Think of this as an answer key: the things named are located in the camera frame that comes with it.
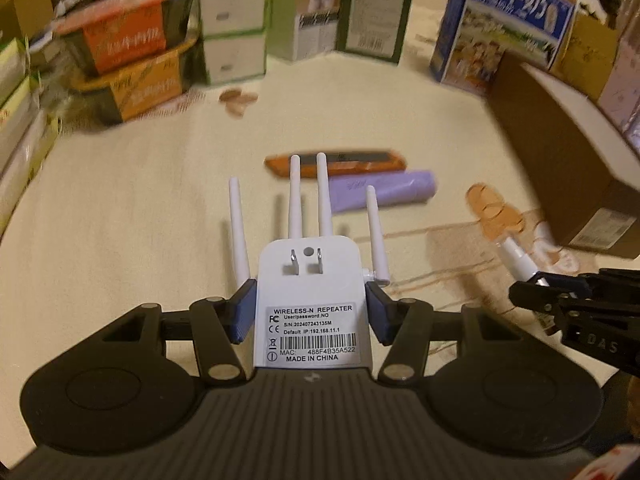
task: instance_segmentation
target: purple tube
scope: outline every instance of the purple tube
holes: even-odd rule
[[[426,202],[436,194],[436,179],[431,171],[334,176],[329,179],[332,212],[366,208],[367,186],[376,188],[378,204],[381,206]]]

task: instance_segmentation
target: white antenna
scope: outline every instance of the white antenna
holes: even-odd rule
[[[233,176],[229,179],[229,209],[231,209],[231,239],[233,243],[234,273],[236,286],[240,286],[251,277],[249,257],[244,240],[244,222],[242,222],[242,203],[240,202],[240,183]]]
[[[302,238],[300,203],[300,157],[293,155],[289,167],[289,238]]]
[[[331,201],[329,200],[329,174],[326,170],[326,155],[316,155],[318,167],[318,223],[320,236],[332,236],[334,224],[331,220]]]
[[[376,189],[373,186],[367,186],[367,217],[369,217],[373,275],[378,285],[387,286],[391,283],[391,278],[389,275],[389,264],[386,260],[385,241],[382,237],[380,215],[378,214],[378,199],[376,197]]]

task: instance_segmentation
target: ribbed black surface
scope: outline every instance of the ribbed black surface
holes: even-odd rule
[[[111,457],[40,447],[10,478],[64,480],[566,480],[590,457],[575,449],[533,460],[455,440],[408,390],[366,370],[260,370],[213,390],[168,439]]]

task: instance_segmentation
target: white drawer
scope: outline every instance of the white drawer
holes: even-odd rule
[[[204,36],[262,30],[265,0],[200,0]]]
[[[207,76],[212,85],[264,75],[265,38],[259,34],[205,38],[203,42]]]

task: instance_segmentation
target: orange utility knife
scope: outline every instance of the orange utility knife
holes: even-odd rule
[[[324,153],[326,153],[329,176],[380,173],[382,171],[403,171],[406,169],[406,161],[404,158],[391,150],[353,150]],[[315,178],[317,176],[317,154],[318,152],[306,152],[268,156],[264,159],[264,165],[277,176],[287,178],[289,176],[289,161],[291,155],[299,155],[300,176],[303,178]]]

